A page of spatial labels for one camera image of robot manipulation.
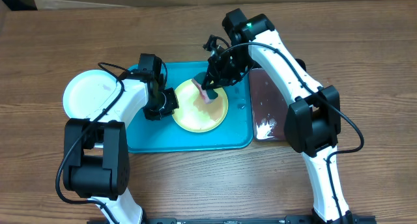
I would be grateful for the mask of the green sponge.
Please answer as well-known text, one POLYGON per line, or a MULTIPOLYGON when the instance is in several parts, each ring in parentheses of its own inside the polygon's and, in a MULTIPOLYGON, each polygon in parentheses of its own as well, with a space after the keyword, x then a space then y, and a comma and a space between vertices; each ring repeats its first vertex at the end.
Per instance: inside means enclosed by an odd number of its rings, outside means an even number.
POLYGON ((192 78, 192 83, 197 87, 200 96, 202 97, 203 101, 206 104, 211 104, 215 99, 218 97, 218 93, 214 90, 203 90, 202 84, 204 78, 206 76, 206 72, 200 72, 192 78))

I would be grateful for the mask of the yellow plate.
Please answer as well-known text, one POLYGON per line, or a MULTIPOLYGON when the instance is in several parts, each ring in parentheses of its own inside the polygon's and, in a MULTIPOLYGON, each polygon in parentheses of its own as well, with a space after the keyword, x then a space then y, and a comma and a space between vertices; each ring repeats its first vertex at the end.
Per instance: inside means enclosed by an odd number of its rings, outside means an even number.
POLYGON ((211 104, 206 104, 191 79, 181 83, 175 89, 179 108, 173 114, 174 121, 181 128, 194 133, 215 129, 227 115, 229 100, 223 88, 214 91, 218 97, 211 104))

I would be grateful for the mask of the light blue plate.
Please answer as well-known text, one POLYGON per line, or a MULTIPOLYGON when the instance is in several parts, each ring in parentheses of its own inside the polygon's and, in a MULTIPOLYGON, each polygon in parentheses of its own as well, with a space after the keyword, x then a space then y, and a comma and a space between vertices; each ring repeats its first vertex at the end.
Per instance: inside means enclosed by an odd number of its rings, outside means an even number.
POLYGON ((66 86, 63 107, 69 118, 95 119, 120 93, 121 85, 103 70, 88 70, 66 86))

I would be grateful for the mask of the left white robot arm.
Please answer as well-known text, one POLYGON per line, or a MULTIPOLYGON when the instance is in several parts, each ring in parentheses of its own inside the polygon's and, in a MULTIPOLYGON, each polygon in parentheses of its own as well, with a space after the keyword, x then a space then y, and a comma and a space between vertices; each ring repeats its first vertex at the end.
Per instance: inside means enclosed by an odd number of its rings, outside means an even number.
POLYGON ((106 223, 145 223, 142 207, 132 197, 128 182, 130 161, 126 129, 139 111, 148 120, 161 120, 178 108, 166 86, 166 64, 142 53, 135 69, 110 71, 98 63, 66 86, 63 108, 64 155, 57 170, 55 190, 68 204, 94 204, 106 223))

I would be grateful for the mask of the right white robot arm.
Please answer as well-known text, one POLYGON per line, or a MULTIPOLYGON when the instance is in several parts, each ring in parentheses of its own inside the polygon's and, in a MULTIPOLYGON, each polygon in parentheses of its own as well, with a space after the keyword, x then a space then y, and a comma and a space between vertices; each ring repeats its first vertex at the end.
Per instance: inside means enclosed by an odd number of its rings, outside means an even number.
POLYGON ((287 104, 284 135, 306 163, 314 222, 354 223, 336 162, 342 117, 338 91, 324 88, 306 72, 264 14, 248 19, 238 8, 226 14, 222 27, 230 41, 223 48, 212 35, 203 46, 211 56, 207 71, 197 80, 200 89, 213 99, 213 89, 237 84, 258 64, 287 104))

